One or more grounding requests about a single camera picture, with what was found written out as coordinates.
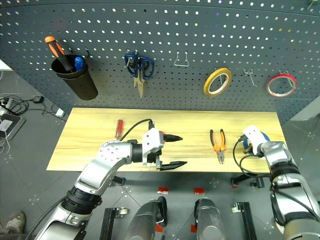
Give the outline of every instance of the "orange-handled pliers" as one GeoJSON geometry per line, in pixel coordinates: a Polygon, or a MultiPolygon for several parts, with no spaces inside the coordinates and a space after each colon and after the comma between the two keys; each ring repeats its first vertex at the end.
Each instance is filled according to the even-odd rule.
{"type": "Polygon", "coordinates": [[[221,146],[219,146],[216,142],[214,131],[210,130],[210,140],[213,146],[213,150],[218,155],[218,160],[220,164],[224,164],[225,162],[225,155],[224,150],[226,149],[226,137],[223,129],[220,129],[220,136],[221,136],[221,146]]]}

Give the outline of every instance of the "floor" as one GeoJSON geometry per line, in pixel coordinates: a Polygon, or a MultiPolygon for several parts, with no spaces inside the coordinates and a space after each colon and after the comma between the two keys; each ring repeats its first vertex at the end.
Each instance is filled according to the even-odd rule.
{"type": "MultiPolygon", "coordinates": [[[[40,95],[34,88],[13,72],[5,72],[0,80],[0,97],[5,93],[17,93],[23,99],[40,95]]],[[[5,223],[10,212],[23,210],[28,232],[41,214],[71,189],[79,173],[46,171],[64,122],[51,115],[41,115],[39,110],[27,111],[25,124],[9,141],[8,148],[0,155],[0,221],[5,223]]],[[[300,172],[320,200],[320,122],[289,121],[282,126],[288,147],[299,164],[300,172]]],[[[103,195],[103,203],[97,208],[87,226],[86,240],[98,240],[104,209],[124,207],[128,215],[116,219],[113,240],[123,239],[124,233],[141,205],[161,196],[158,187],[169,188],[165,195],[168,204],[168,225],[163,233],[156,233],[159,240],[195,240],[190,232],[194,224],[195,201],[207,197],[215,202],[221,212],[227,239],[244,240],[245,233],[240,213],[232,213],[236,202],[250,202],[254,227],[259,240],[281,239],[274,228],[267,179],[265,188],[249,187],[249,182],[239,188],[231,188],[231,173],[170,173],[170,172],[120,172],[126,177],[124,186],[112,186],[103,195]],[[194,188],[204,188],[204,195],[193,193],[194,188]]]]}

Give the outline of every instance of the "wooden tabletop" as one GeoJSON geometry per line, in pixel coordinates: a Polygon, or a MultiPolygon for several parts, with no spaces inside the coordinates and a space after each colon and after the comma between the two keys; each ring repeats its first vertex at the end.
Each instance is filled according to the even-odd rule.
{"type": "MultiPolygon", "coordinates": [[[[146,110],[114,108],[73,108],[56,144],[47,170],[82,171],[97,154],[100,146],[115,139],[118,119],[124,121],[123,133],[136,122],[151,118],[155,127],[167,134],[178,135],[182,141],[167,142],[162,149],[160,160],[187,161],[174,172],[241,172],[235,164],[232,149],[243,130],[255,125],[272,141],[284,141],[276,112],[243,111],[187,111],[187,110],[146,110]],[[224,130],[226,150],[224,164],[220,164],[210,142],[210,129],[217,134],[220,144],[220,129],[224,130]]],[[[125,140],[137,139],[148,131],[148,123],[138,125],[125,140]]],[[[242,143],[236,148],[238,161],[244,155],[242,143]]],[[[266,161],[247,158],[243,167],[254,172],[268,172],[266,161]]],[[[132,163],[122,166],[119,171],[158,171],[155,164],[142,166],[132,163]]]]}

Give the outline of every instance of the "shoe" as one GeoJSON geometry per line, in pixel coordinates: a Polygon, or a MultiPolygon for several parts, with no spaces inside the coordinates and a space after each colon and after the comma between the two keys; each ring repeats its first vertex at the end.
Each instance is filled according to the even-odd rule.
{"type": "Polygon", "coordinates": [[[8,216],[5,228],[11,234],[23,234],[26,225],[26,215],[22,211],[15,211],[8,216]]]}

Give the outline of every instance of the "black cup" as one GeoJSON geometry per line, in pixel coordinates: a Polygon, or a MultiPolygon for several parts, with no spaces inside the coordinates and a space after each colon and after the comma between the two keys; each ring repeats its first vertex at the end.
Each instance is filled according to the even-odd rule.
{"type": "MultiPolygon", "coordinates": [[[[75,65],[77,55],[65,55],[72,66],[75,65]]],[[[88,71],[88,65],[85,62],[84,67],[79,71],[66,72],[64,66],[58,59],[51,64],[52,70],[58,77],[62,78],[74,93],[82,100],[92,100],[98,95],[98,90],[88,71]]]]}

